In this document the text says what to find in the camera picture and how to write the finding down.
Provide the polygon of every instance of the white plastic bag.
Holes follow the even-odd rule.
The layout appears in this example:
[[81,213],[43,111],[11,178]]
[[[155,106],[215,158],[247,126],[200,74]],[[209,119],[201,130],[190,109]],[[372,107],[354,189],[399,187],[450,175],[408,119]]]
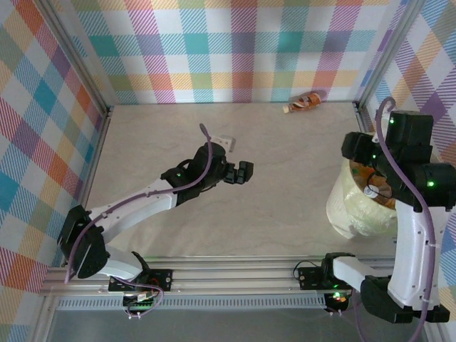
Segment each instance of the white plastic bag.
[[398,230],[396,211],[366,196],[353,179],[349,160],[342,163],[341,173],[326,203],[326,214],[334,229],[347,239],[357,235],[395,237]]

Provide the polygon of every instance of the small bottle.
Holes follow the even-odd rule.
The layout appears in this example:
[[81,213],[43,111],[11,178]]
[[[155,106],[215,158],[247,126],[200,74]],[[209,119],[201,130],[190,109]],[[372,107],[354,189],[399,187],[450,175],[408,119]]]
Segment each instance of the small bottle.
[[298,112],[318,107],[321,104],[320,95],[317,93],[309,94],[299,98],[296,102],[284,106],[284,113]]

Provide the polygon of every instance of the plaid wallpaper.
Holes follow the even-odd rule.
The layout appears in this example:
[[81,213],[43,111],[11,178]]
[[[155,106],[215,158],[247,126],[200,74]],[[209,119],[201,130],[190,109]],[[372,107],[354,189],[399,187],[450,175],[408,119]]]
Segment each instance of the plaid wallpaper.
[[286,102],[310,90],[353,100],[386,9],[400,3],[53,1],[94,78],[121,104]]
[[[393,96],[397,107],[432,114],[440,157],[456,165],[456,0],[428,0],[369,104]],[[451,217],[440,263],[440,295],[452,312],[456,336],[456,214]]]
[[363,95],[363,92],[366,89],[366,85],[368,84],[369,80],[371,79],[372,72],[377,67],[378,62],[380,61],[380,58],[383,55],[383,52],[385,51],[386,46],[388,46],[391,36],[393,35],[394,30],[398,26],[399,20],[402,18],[404,11],[409,3],[410,3],[410,0],[401,0],[400,1],[400,5],[394,14],[393,20],[391,20],[388,30],[386,31],[386,33],[382,39],[382,42],[378,46],[377,51],[375,52],[374,58],[370,62],[369,69],[368,69],[367,73],[364,75],[363,82],[361,83],[361,86],[359,87],[358,92],[356,93],[355,100],[358,100]]
[[0,341],[23,341],[101,113],[32,0],[0,1]]

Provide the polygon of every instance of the light wooden surface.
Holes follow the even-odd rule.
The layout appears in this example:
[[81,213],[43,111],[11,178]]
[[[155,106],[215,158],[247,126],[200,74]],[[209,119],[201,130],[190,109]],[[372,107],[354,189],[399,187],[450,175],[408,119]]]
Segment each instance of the light wooden surface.
[[288,115],[266,103],[118,106],[88,208],[138,191],[193,157],[204,143],[199,123],[213,136],[237,139],[228,161],[254,162],[253,178],[242,186],[220,183],[121,233],[113,246],[143,256],[394,255],[391,239],[347,240],[326,216],[343,137],[358,129],[350,103]]

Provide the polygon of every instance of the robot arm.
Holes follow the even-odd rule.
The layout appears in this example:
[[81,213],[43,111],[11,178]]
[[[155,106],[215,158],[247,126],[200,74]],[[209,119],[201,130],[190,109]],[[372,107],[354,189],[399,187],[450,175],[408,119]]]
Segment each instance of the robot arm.
[[[450,210],[456,203],[456,169],[447,163],[430,163],[433,119],[430,115],[394,111],[388,123],[386,145],[401,170],[415,185],[430,208],[435,246],[430,246],[425,213],[415,195],[395,173],[372,136],[349,133],[342,146],[344,157],[372,167],[387,177],[396,199],[398,239],[393,274],[382,277],[352,254],[327,254],[325,277],[340,279],[361,293],[368,312],[391,323],[409,323],[423,307],[430,268],[438,270],[440,245]],[[431,247],[437,249],[429,265]],[[437,271],[433,274],[427,321],[446,322],[449,311],[440,305]]]
[[[227,162],[224,148],[213,142],[211,144],[211,156],[206,143],[198,149],[193,159],[185,160],[177,167],[169,169],[160,179],[128,198],[90,211],[80,205],[70,210],[58,238],[58,245],[67,259],[78,236],[92,224],[76,247],[71,265],[78,278],[84,279],[100,273],[138,283],[144,281],[147,264],[139,254],[125,253],[106,244],[138,222],[194,199],[222,180],[229,184],[244,184],[249,181],[253,175],[253,163],[242,161],[239,169],[236,169],[234,164]],[[211,165],[204,178],[183,189],[185,185],[199,179],[209,160]]]

